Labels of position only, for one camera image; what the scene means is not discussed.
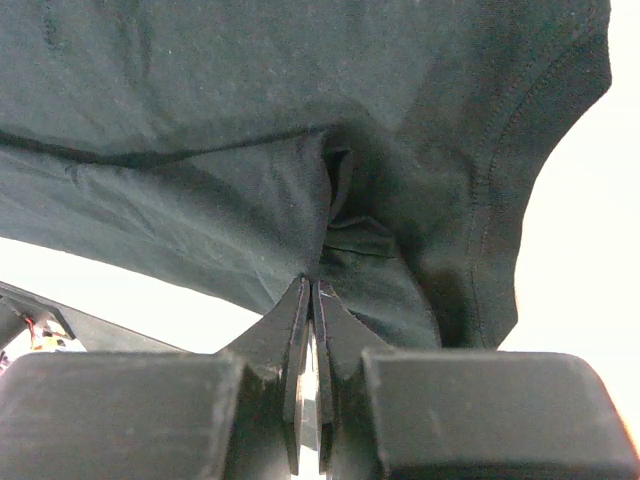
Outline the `black t-shirt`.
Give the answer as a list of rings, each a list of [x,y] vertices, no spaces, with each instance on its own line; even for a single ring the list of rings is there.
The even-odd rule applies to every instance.
[[[606,1],[5,1],[1,234],[387,342],[499,346]]]

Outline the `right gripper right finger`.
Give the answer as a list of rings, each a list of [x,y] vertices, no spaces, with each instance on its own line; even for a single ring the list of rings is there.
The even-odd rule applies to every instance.
[[[312,327],[319,470],[380,473],[362,351],[391,347],[352,315],[324,281],[312,287]]]

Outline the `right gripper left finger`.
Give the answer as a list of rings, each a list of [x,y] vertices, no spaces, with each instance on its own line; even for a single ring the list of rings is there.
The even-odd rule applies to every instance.
[[[307,279],[293,280],[278,303],[224,349],[243,362],[226,475],[299,473],[310,296]]]

